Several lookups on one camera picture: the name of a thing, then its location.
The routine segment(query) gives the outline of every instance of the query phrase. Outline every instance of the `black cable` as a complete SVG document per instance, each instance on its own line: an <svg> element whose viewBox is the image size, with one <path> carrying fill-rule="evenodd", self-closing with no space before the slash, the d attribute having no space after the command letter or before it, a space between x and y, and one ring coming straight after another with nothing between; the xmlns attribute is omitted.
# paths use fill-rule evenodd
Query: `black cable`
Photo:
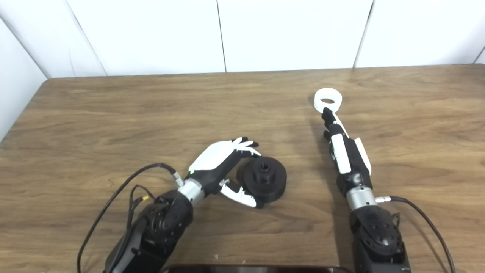
<svg viewBox="0 0 485 273"><path fill-rule="evenodd" d="M155 199L155 196L153 196L153 194L147 189L145 188L144 186L142 185L138 185L136 184L132 189L131 189L131 192L129 193L129 201L128 201L128 219L126 221L126 229L129 229L131 227L131 222L133 221L133 213L135 211L135 208L136 206L138 206L138 204L141 202L141 199L140 201L138 201L138 203L136 204L136 206L133 207L133 195L135 193L135 190L137 188L142 188L144 191L146 191L146 193L150 196L151 199Z"/></svg>
<svg viewBox="0 0 485 273"><path fill-rule="evenodd" d="M174 174L174 173L177 172L174 168L170 167L169 165L167 165L165 163L150 164L150 165L145 166L145 167L137 170L136 172L134 172L125 182L123 182L123 184L121 184L121 186L113 193L113 195L111 196L111 198L109 198L109 200L106 202L106 204L104 205L104 207L101 209L101 211L99 212L98 216L94 220L93 225L89 229L89 232L86 235L86 238L82 242L81 248L79 249L79 252L78 252L78 258L77 258L77 261L76 261L76 268L77 268L77 272L78 273L81 273L81 256L82 256L82 253L84 251L84 248L86 247L86 245L87 245L87 243L89 241L89 238L91 237L91 235L94 232L94 229L96 228L97 224L99 223L99 220L101 220L101 217L103 217L104 213L106 212L106 210L108 209L108 207L111 205L111 203L113 202L113 200L118 196L118 194L120 194L120 192L126 187L126 185L128 185L128 183L131 180L133 180L133 178L135 178L138 174L140 174L140 173L142 173L142 172L144 172L144 171L146 171L148 169L155 168L155 167L164 168L164 169L168 170L170 172L170 174Z"/></svg>
<svg viewBox="0 0 485 273"><path fill-rule="evenodd" d="M443 239L443 237L439 233L438 229L436 229L436 226L431 222L431 220L428 218L428 216L417 205L415 205L413 202L409 201L406 198L397 197L397 196L390 196L390 198L391 198L392 202L403 202L403 203L409 204L417 212L419 212L419 214L421 214L421 216L423 216L423 218L426 220L426 222L431 227L431 229L435 232L436 236L438 237L439 242L443 246L443 250L445 251L446 258L448 259L448 263L450 264L451 273L456 273L456 269L455 269L455 266L453 264L453 259L452 259L452 255L450 254L450 250L446 246L445 240Z"/></svg>

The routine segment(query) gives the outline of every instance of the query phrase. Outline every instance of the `white ring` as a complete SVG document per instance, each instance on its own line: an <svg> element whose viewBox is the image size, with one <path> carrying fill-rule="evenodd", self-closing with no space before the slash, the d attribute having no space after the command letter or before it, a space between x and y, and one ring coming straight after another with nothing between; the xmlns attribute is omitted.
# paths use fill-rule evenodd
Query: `white ring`
<svg viewBox="0 0 485 273"><path fill-rule="evenodd" d="M332 100L333 103L322 102L323 99ZM322 88L315 92L315 97L313 97L313 107L320 113L323 113L325 107L336 113L341 104L342 94L333 88Z"/></svg>

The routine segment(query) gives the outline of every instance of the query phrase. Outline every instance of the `wood grain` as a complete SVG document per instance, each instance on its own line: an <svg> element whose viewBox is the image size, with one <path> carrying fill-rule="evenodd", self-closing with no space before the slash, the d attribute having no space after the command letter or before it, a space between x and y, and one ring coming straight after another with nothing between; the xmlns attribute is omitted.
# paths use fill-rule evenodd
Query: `wood grain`
<svg viewBox="0 0 485 273"><path fill-rule="evenodd" d="M0 272L74 272L95 216L133 171L166 162L183 173L209 144L238 136L286 166L285 194L262 210L206 198L167 266L352 269L350 211L309 102L322 87L344 96L339 117L363 140L376 196L414 201L459 272L483 271L485 66L462 65L48 80L0 144ZM176 186L169 178L152 170L134 183L162 193ZM102 271L127 197L99 224L84 272ZM413 272L443 272L446 258L421 216L385 207L402 213Z"/></svg>

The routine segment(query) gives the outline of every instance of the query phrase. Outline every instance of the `robotic arm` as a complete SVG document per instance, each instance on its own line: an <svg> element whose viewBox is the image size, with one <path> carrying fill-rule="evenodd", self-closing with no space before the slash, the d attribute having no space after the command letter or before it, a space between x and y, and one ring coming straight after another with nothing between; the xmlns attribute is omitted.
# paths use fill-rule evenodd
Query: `robotic arm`
<svg viewBox="0 0 485 273"><path fill-rule="evenodd" d="M337 186L352 213L356 273L411 272L406 249L393 216L379 207L372 193L371 163L359 138L349 138L337 115L324 108L330 155L337 165Z"/></svg>
<svg viewBox="0 0 485 273"><path fill-rule="evenodd" d="M211 144L189 167L184 180L173 174L178 189L166 192L145 207L111 251L105 273L158 273L192 223L194 207L218 192L250 207L263 203L224 177L245 157L261 154L257 142L239 137Z"/></svg>

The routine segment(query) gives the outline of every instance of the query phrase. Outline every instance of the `black cylindrical object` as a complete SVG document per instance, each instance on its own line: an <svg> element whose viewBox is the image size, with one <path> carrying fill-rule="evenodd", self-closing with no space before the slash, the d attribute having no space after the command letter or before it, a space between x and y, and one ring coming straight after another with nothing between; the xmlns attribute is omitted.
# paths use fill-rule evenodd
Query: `black cylindrical object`
<svg viewBox="0 0 485 273"><path fill-rule="evenodd" d="M276 201L285 192L286 170L274 158L260 156L249 161L241 176L244 187L265 203Z"/></svg>

